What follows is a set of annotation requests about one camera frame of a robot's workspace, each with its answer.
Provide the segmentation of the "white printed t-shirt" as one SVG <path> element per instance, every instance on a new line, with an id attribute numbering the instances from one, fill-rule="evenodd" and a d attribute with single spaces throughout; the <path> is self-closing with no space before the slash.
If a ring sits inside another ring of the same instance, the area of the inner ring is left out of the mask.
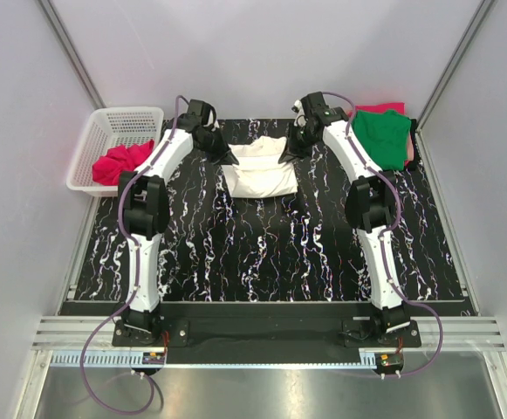
<path id="1" fill-rule="evenodd" d="M 280 163 L 285 137 L 261 136 L 248 145 L 230 145 L 238 164 L 222 165 L 230 196 L 264 199 L 293 195 L 298 181 L 291 162 Z"/>

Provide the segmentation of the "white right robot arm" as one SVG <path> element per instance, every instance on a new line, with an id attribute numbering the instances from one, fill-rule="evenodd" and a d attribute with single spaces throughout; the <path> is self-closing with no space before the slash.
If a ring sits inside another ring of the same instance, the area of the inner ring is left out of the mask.
<path id="1" fill-rule="evenodd" d="M 392 247 L 393 230 L 400 222 L 400 197 L 392 171 L 383 170 L 364 149 L 353 130 L 353 119 L 325 102 L 323 92 L 296 100 L 295 119 L 288 126 L 279 161 L 305 158 L 312 146 L 322 142 L 338 159 L 350 182 L 345 216 L 357 232 L 371 283 L 370 320 L 378 334 L 393 333 L 409 326 L 405 297 L 400 290 Z"/>

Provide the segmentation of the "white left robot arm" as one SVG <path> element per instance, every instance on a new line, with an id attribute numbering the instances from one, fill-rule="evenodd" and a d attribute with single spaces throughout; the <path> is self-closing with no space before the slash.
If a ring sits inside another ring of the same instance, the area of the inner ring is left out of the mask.
<path id="1" fill-rule="evenodd" d="M 216 165 L 238 164 L 223 138 L 215 108 L 203 100 L 190 100 L 150 156 L 120 175 L 118 226 L 129 250 L 129 292 L 120 311 L 125 327 L 150 334 L 161 331 L 157 258 L 171 217 L 167 186 L 195 149 Z"/>

